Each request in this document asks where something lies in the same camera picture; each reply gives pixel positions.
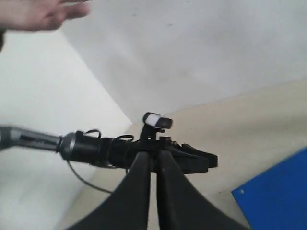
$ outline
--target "blue board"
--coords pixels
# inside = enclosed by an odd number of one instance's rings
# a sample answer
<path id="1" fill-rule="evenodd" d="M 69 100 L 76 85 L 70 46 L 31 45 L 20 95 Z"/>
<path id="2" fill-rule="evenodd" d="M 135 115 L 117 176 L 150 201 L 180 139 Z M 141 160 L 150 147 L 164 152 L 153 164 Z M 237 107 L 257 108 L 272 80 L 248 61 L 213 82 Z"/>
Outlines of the blue board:
<path id="1" fill-rule="evenodd" d="M 253 230 L 307 230 L 307 148 L 232 194 Z"/>

